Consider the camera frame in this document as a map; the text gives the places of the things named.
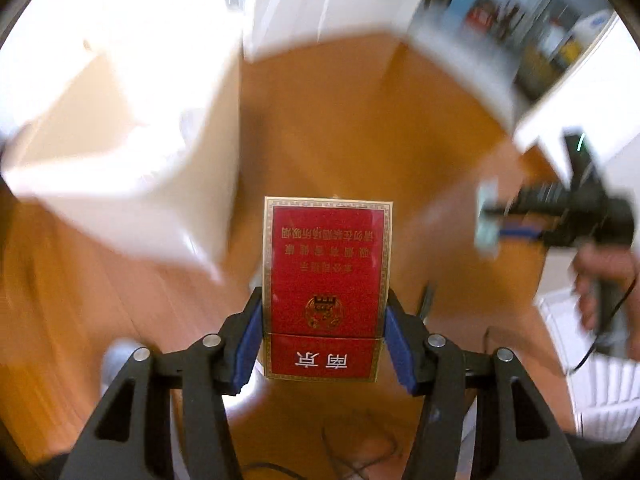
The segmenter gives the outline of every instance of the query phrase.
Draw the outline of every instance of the finger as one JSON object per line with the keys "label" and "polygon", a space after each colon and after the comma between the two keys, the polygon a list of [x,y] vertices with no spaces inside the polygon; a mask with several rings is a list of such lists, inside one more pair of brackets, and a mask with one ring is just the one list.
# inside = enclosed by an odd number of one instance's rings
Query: finger
{"label": "finger", "polygon": [[575,277],[575,293],[579,296],[587,296],[593,290],[593,280],[586,274],[578,274]]}
{"label": "finger", "polygon": [[596,325],[598,323],[598,316],[596,316],[595,312],[591,312],[589,314],[582,314],[582,327],[589,331],[595,330]]}
{"label": "finger", "polygon": [[640,283],[634,287],[634,290],[626,299],[624,309],[630,339],[638,341],[638,351],[640,352]]}
{"label": "finger", "polygon": [[629,338],[628,354],[630,359],[640,361],[640,336]]}
{"label": "finger", "polygon": [[593,294],[581,296],[578,300],[578,309],[581,316],[592,316],[596,313],[598,301]]}
{"label": "finger", "polygon": [[608,280],[628,280],[636,275],[635,256],[617,246],[587,244],[578,250],[572,266],[577,274],[590,274]]}

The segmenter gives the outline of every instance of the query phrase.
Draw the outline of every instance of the screw head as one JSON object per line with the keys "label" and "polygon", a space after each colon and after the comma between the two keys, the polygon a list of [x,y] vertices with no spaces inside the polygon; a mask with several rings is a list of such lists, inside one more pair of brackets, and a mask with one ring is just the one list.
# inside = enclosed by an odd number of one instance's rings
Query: screw head
{"label": "screw head", "polygon": [[209,334],[202,339],[202,344],[208,348],[218,346],[220,343],[222,343],[222,338],[218,334]]}
{"label": "screw head", "polygon": [[505,363],[508,363],[509,361],[513,360],[513,352],[508,348],[500,348],[496,352],[496,355],[498,356],[498,359],[500,359],[500,361],[503,361]]}
{"label": "screw head", "polygon": [[440,334],[431,334],[427,338],[427,343],[429,343],[429,345],[436,348],[442,348],[446,342],[447,340],[444,338],[444,336],[441,336]]}
{"label": "screw head", "polygon": [[149,348],[138,348],[135,352],[133,352],[133,358],[136,361],[145,361],[146,359],[149,358],[149,356],[151,355],[151,352],[149,351]]}

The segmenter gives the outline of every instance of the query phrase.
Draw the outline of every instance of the black cable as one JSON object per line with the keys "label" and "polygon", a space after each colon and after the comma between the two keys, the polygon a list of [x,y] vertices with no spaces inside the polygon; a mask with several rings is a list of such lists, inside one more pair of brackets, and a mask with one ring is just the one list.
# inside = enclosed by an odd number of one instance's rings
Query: black cable
{"label": "black cable", "polygon": [[[346,480],[347,478],[351,478],[354,475],[360,478],[360,480],[369,480],[369,475],[367,475],[366,473],[366,470],[369,467],[385,462],[386,460],[389,460],[391,457],[393,457],[398,453],[398,450],[400,449],[400,444],[398,443],[398,440],[396,439],[395,435],[393,435],[393,433],[391,433],[390,431],[387,431],[380,424],[376,424],[376,426],[385,435],[389,444],[391,444],[390,450],[382,454],[381,456],[370,460],[369,462],[365,462],[360,466],[356,466],[355,464],[350,463],[348,460],[345,460],[342,457],[336,455],[331,444],[329,443],[329,439],[326,434],[326,424],[322,426],[321,437],[322,437],[322,444],[324,446],[324,452],[326,453],[327,458],[331,463],[331,466],[334,470],[337,480]],[[351,472],[348,473],[346,476],[341,475],[337,467],[338,464],[341,464],[347,469],[350,469]]]}
{"label": "black cable", "polygon": [[[604,326],[609,326],[611,324],[611,322],[613,321],[613,318],[616,317],[616,314],[618,313],[618,311],[622,307],[622,304],[625,303],[626,299],[634,291],[634,288],[636,288],[636,283],[637,282],[638,282],[638,274],[636,273],[636,276],[634,277],[634,280],[631,282],[631,285],[629,285],[629,288],[626,290],[626,292],[624,293],[624,295],[622,296],[620,301],[616,303],[616,306],[613,308],[611,316],[609,316],[609,319],[607,319],[607,322],[604,324]],[[598,338],[596,338],[596,341],[594,341],[592,343],[592,345],[589,347],[589,349],[587,350],[587,353],[584,355],[584,357],[578,363],[578,365],[575,368],[572,368],[571,370],[569,370],[567,372],[567,376],[572,376],[580,368],[582,368],[582,366],[585,364],[585,362],[587,362],[587,359],[589,359],[589,357],[591,357],[591,354],[593,354],[593,352],[595,351],[597,342],[598,342]]]}
{"label": "black cable", "polygon": [[273,464],[271,462],[251,462],[242,468],[242,472],[251,471],[254,469],[271,469],[273,471],[277,471],[282,473],[283,475],[288,476],[289,478],[294,478],[295,480],[308,480],[306,477],[299,475],[295,471],[291,469],[287,469],[278,464]]}
{"label": "black cable", "polygon": [[491,328],[492,327],[488,326],[484,331],[484,335],[482,336],[482,353],[483,354],[489,353],[489,333],[491,332]]}

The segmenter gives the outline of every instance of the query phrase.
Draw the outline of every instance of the gold border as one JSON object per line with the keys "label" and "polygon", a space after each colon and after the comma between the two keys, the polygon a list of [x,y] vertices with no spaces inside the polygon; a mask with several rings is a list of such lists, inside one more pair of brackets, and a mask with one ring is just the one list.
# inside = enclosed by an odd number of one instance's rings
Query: gold border
{"label": "gold border", "polygon": [[382,209],[384,211],[382,265],[380,269],[380,291],[378,293],[378,322],[375,337],[382,337],[385,327],[386,300],[389,294],[391,270],[391,229],[393,202],[369,200],[340,200],[334,198],[264,197],[264,219],[262,226],[262,323],[264,333],[271,333],[271,264],[273,248],[273,208],[275,206],[297,207],[342,207],[355,209]]}
{"label": "gold border", "polygon": [[[296,336],[293,334],[279,334],[279,335],[291,335],[293,337],[308,337],[308,336]],[[358,339],[356,337],[345,337],[338,339]],[[371,370],[369,377],[349,379],[349,378],[336,378],[331,377],[303,377],[297,375],[287,374],[274,374],[271,371],[271,334],[265,334],[264,336],[264,376],[268,379],[284,379],[287,381],[302,381],[307,383],[374,383],[378,380],[378,361],[380,359],[380,352],[382,351],[382,338],[376,338],[373,347],[373,359],[371,360]]]}

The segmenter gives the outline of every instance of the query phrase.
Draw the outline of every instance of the wooden floor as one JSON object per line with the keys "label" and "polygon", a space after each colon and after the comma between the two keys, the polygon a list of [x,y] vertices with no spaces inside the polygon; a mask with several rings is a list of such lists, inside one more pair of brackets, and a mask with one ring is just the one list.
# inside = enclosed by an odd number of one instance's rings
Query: wooden floor
{"label": "wooden floor", "polygon": [[[479,351],[522,357],[560,423],[572,414],[542,320],[531,305],[543,253],[473,247],[475,192],[498,176],[510,196],[549,176],[522,159],[487,111],[433,63],[390,36],[302,48],[245,65],[241,175],[222,283],[204,273],[134,262],[37,204],[6,206],[2,258],[0,417],[32,460],[72,446],[98,400],[100,358],[118,336],[185,348],[241,310],[261,258],[262,199],[338,196],[394,201],[391,286],[413,311],[436,284],[431,331]],[[273,462],[334,478],[323,447],[363,463],[395,439],[371,478],[400,478],[421,400],[397,384],[383,351],[375,384],[267,381],[230,415],[240,462]],[[280,478],[255,471],[253,478]]]}

